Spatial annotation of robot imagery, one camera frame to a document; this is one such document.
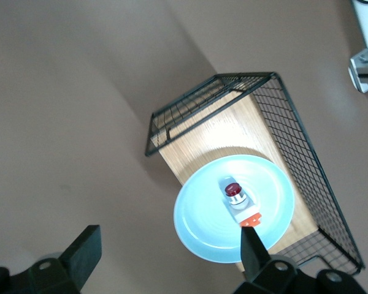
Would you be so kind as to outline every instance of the bolt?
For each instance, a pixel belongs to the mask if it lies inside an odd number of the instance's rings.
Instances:
[[[329,271],[328,273],[326,273],[326,277],[332,281],[332,282],[335,282],[335,283],[339,283],[339,282],[342,282],[342,278],[339,274],[333,272],[333,271]]]
[[[283,263],[283,262],[276,262],[275,267],[279,271],[287,271],[288,270],[288,265],[286,265],[286,263]]]
[[[50,262],[44,262],[44,263],[41,263],[38,268],[40,270],[44,270],[44,269],[48,268],[50,265],[51,265]]]

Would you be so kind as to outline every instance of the gray surface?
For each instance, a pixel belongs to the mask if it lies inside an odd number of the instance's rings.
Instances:
[[[368,95],[347,1],[0,1],[0,265],[12,273],[101,224],[83,293],[231,293],[190,254],[180,188],[143,156],[149,114],[215,72],[281,74],[367,264]]]

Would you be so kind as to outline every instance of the orange object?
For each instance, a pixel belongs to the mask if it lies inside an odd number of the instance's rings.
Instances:
[[[253,216],[249,217],[248,219],[243,220],[240,223],[240,227],[255,227],[260,224],[260,218],[262,215],[260,213],[256,213]]]

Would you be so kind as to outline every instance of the blue plate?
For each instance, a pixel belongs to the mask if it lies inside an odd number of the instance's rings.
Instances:
[[[200,168],[184,184],[174,207],[174,225],[195,255],[218,263],[240,262],[241,228],[228,210],[224,187],[238,182],[259,207],[255,227],[266,249],[289,227],[294,211],[292,185],[284,172],[258,156],[222,157]]]

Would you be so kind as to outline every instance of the wire basket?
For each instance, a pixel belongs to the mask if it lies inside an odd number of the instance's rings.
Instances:
[[[223,104],[218,103],[232,91],[241,94]],[[363,260],[278,74],[229,73],[209,78],[151,115],[145,155],[152,155],[249,94],[255,98],[269,132],[318,226],[315,233],[279,254],[292,258],[298,265],[320,258],[330,268],[348,274],[359,273],[364,268]],[[199,115],[206,109],[210,109],[206,115]]]

